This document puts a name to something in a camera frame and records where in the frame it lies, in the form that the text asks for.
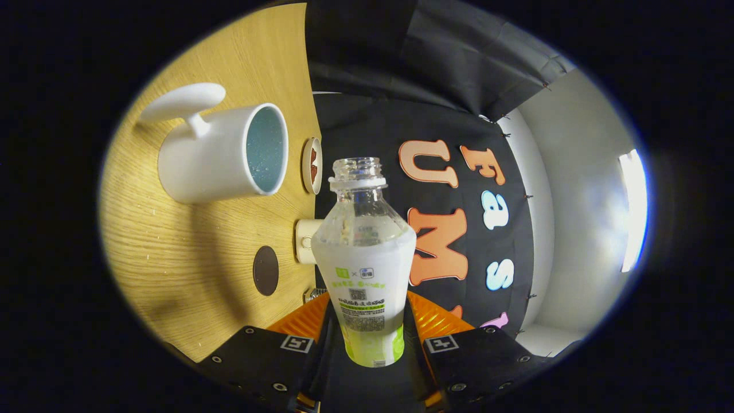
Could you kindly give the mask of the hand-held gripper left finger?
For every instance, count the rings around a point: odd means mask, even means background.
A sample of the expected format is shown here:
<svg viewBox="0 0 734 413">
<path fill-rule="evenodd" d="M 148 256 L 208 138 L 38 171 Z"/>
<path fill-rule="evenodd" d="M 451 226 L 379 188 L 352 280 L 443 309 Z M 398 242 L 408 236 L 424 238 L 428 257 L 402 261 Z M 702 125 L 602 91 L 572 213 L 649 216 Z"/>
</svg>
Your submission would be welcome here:
<svg viewBox="0 0 734 413">
<path fill-rule="evenodd" d="M 245 326 L 198 363 L 269 412 L 320 412 L 317 381 L 334 316 L 322 292 L 268 329 Z"/>
</svg>

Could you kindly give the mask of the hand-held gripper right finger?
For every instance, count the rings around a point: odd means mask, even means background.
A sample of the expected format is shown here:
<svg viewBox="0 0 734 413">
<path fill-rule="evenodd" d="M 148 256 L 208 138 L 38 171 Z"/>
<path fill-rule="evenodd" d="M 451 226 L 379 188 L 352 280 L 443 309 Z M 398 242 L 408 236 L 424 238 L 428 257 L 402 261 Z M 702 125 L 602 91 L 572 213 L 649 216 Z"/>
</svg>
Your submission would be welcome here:
<svg viewBox="0 0 734 413">
<path fill-rule="evenodd" d="M 482 411 L 552 364 L 534 355 L 498 326 L 472 327 L 413 292 L 407 293 L 432 384 L 427 411 Z"/>
</svg>

